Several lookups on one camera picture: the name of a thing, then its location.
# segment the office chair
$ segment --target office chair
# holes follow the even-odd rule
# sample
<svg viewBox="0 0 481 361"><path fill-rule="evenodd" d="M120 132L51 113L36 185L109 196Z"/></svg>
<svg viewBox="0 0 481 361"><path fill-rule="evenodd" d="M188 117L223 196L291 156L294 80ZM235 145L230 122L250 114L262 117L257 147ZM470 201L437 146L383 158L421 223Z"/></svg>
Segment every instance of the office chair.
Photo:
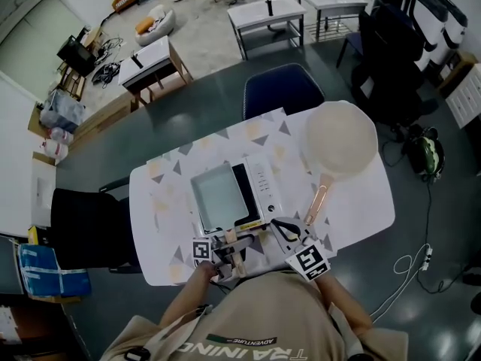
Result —
<svg viewBox="0 0 481 361"><path fill-rule="evenodd" d="M415 61L424 40L401 10L380 5L372 16L359 14L363 58L352 72L352 94L358 106L375 122L390 125L401 137L422 115L437 109L435 100L423 102L416 90L424 76Z"/></svg>
<svg viewBox="0 0 481 361"><path fill-rule="evenodd" d="M317 107L324 92L299 64L286 64L250 77L244 88L243 120L277 108L287 115Z"/></svg>
<svg viewBox="0 0 481 361"><path fill-rule="evenodd" d="M61 269L107 267L115 273L141 272L129 198L117 201L106 193L128 183L129 177L123 178L99 193L55 189L49 236Z"/></svg>

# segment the shelf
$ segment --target shelf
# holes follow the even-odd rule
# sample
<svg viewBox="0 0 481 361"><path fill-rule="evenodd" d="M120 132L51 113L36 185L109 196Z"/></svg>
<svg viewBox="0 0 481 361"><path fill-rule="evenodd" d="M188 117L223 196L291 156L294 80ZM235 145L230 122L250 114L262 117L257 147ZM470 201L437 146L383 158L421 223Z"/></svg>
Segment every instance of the shelf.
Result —
<svg viewBox="0 0 481 361"><path fill-rule="evenodd" d="M293 38L297 38L298 34L295 33L288 24L282 26L273 26L275 29L285 29L283 33L276 33L269 31L268 28L257 29L252 32L245 32L242 34L244 40L244 48L246 51L253 50L254 48L263 47L268 44L277 43L278 41L285 41Z"/></svg>

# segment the blue chair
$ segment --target blue chair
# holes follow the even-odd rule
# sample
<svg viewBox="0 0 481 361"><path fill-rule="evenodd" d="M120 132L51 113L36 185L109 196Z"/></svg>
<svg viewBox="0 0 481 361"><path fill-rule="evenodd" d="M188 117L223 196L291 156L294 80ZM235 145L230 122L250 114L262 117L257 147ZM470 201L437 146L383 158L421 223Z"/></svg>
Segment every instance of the blue chair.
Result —
<svg viewBox="0 0 481 361"><path fill-rule="evenodd" d="M277 108L287 115L314 108L324 102L324 92L299 64L286 64L250 77L244 88L243 119Z"/></svg>
<svg viewBox="0 0 481 361"><path fill-rule="evenodd" d="M336 68L339 68L340 62L343 61L344 52L346 52L347 43L351 44L352 48L361 56L364 52L362 50L361 34L359 32L353 32L346 35L342 49L340 50L339 57L337 58Z"/></svg>

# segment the hand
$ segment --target hand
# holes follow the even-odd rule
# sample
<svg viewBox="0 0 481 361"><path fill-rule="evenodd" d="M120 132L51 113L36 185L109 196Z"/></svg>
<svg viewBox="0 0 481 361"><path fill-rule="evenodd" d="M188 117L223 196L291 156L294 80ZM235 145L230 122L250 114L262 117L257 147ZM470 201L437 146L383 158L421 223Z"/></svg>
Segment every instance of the hand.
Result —
<svg viewBox="0 0 481 361"><path fill-rule="evenodd" d="M201 263L199 263L197 268L195 268L195 272L202 274L209 281L212 277L215 277L217 275L216 267L213 265L212 262L209 261L202 261Z"/></svg>

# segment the beige t-shirt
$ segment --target beige t-shirt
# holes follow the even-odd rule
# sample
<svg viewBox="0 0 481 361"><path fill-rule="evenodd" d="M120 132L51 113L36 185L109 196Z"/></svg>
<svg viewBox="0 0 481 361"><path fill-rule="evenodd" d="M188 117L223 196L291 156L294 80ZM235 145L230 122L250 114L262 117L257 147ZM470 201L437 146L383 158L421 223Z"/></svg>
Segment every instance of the beige t-shirt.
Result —
<svg viewBox="0 0 481 361"><path fill-rule="evenodd" d="M123 359L127 350L145 345L159 330L150 321L133 317L101 360ZM371 329L359 339L374 359L407 359L406 333ZM231 291L170 359L343 361L346 354L315 285L297 275L273 272Z"/></svg>

